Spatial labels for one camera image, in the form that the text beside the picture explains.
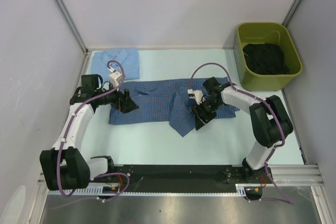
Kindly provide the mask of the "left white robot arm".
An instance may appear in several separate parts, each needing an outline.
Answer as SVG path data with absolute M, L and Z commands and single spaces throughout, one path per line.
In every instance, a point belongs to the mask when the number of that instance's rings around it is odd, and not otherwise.
M 104 88 L 102 76 L 86 74 L 70 99 L 69 114 L 64 128 L 50 150 L 41 152 L 39 160 L 49 190 L 86 188 L 100 177 L 105 182 L 115 178 L 116 169 L 111 156 L 84 158 L 80 152 L 87 127 L 102 105 L 111 105 L 125 114 L 138 109 L 130 91 L 119 90 L 124 75 L 114 70 L 109 86 Z

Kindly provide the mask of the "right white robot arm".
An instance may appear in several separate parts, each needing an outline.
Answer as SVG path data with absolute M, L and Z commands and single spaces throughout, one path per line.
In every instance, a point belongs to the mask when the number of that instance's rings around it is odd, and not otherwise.
M 267 171 L 265 165 L 275 149 L 283 146 L 286 137 L 293 132 L 293 124 L 281 99 L 276 95 L 261 98 L 231 82 L 220 84 L 214 77 L 207 79 L 203 87 L 208 93 L 206 99 L 201 90 L 187 90 L 188 97 L 196 101 L 191 107 L 196 130 L 215 119 L 222 105 L 232 105 L 250 116 L 256 141 L 243 159 L 240 176 L 254 183 Z

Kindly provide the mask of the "blue checkered long sleeve shirt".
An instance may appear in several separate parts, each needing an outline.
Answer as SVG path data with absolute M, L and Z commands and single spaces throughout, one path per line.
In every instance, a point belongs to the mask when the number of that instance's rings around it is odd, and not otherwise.
M 131 81 L 123 84 L 130 91 L 138 109 L 123 114 L 111 108 L 111 125 L 128 125 L 150 122 L 169 122 L 172 129 L 184 137 L 195 129 L 191 107 L 195 100 L 187 94 L 189 79 L 159 81 Z

